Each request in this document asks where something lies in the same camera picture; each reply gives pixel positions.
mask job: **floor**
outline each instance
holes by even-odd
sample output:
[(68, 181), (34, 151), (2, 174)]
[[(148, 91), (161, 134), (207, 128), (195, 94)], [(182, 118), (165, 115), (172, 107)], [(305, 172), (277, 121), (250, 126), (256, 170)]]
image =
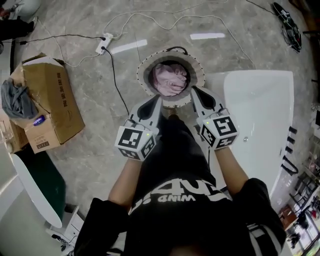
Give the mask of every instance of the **floor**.
[[(270, 8), (267, 2), (273, 2), (254, 1), (266, 8)], [(300, 30), (306, 30), (301, 13), (287, 0), (278, 2), (291, 13)], [(106, 23), (118, 14), (138, 10), (172, 12), (198, 3), (197, 0), (43, 0), (37, 15), (52, 35), (100, 36)], [(298, 135), (294, 155), (290, 159), (298, 166), (302, 163), (308, 155), (310, 105), (315, 98), (315, 85), (311, 79), (316, 77), (309, 40), (305, 36), (302, 38), (301, 53), (296, 53), (285, 43), (277, 17), (245, 0), (205, 3), (175, 14), (147, 14), (165, 27), (170, 27), (182, 15), (219, 16), (257, 69), (293, 71), (293, 126), (298, 129)], [(107, 31), (119, 34), (128, 17), (128, 14), (118, 17), (107, 27)], [(225, 37), (191, 40), (190, 34), (197, 33), (223, 33)], [(47, 36), (48, 33), (38, 24), (29, 39)], [(97, 39), (71, 36), (57, 40), (64, 60), (72, 65), (76, 65), (84, 56), (95, 55), (99, 43)], [(128, 44), (128, 48), (132, 48), (117, 52), (118, 47)], [(109, 50), (114, 52), (116, 83), (129, 109), (146, 96), (137, 83), (138, 65), (152, 53), (172, 46), (185, 47), (199, 60), (206, 74), (254, 68), (217, 18), (187, 17), (172, 30), (164, 30), (150, 19), (135, 15), (125, 27), (123, 36), (109, 46)], [(39, 52), (61, 59), (53, 39), (18, 48), (16, 58), (24, 60)], [(125, 163), (125, 159), (116, 152), (114, 141), (118, 127), (123, 124), (127, 113), (114, 86), (110, 56), (105, 54), (88, 58), (77, 68), (66, 68), (86, 127), (64, 145), (47, 152), (66, 182), (66, 201), (79, 204), (80, 211), (86, 215), (94, 197), (107, 199)], [(178, 113), (188, 125), (192, 125), (190, 104), (179, 109)], [(282, 171), (271, 199), (276, 211), (289, 199), (288, 191), (292, 189), (294, 180), (295, 177)]]

